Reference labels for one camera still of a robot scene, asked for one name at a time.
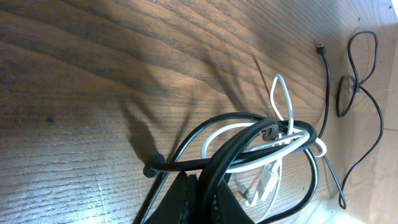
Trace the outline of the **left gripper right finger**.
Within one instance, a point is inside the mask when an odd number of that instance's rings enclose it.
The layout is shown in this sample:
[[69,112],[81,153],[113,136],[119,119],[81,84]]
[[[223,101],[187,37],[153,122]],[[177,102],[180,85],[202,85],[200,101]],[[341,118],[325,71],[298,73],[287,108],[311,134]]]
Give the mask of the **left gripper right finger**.
[[223,179],[213,196],[213,223],[253,224]]

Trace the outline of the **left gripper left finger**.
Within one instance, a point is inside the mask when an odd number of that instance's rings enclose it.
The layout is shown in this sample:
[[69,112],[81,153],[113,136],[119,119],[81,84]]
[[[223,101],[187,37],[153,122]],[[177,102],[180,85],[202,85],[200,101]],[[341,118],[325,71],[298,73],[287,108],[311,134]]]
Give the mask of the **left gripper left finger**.
[[145,224],[195,223],[197,210],[197,176],[180,172],[159,206]]

